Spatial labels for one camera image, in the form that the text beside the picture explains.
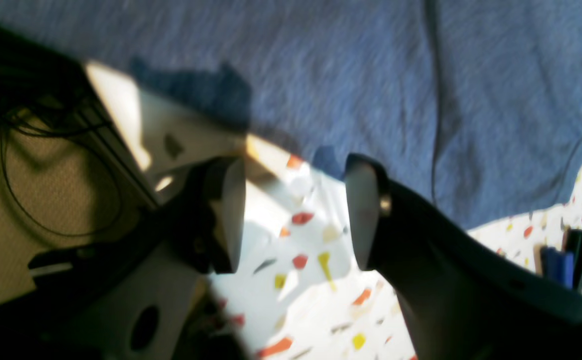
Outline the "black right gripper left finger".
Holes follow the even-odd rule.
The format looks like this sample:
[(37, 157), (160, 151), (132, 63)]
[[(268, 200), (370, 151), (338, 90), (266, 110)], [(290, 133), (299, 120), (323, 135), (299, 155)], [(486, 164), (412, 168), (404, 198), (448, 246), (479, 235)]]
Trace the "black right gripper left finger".
[(200, 274), (233, 274), (240, 264), (246, 168), (240, 157), (214, 157), (185, 170), (175, 198), (172, 244)]

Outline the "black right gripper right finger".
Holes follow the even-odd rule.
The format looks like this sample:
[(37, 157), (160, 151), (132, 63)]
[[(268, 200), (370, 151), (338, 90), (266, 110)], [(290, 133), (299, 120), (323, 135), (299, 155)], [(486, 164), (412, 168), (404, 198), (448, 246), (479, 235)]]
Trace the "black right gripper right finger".
[(582, 292), (471, 239), (369, 157), (348, 155), (345, 188), (358, 267), (395, 289), (419, 360), (582, 360)]

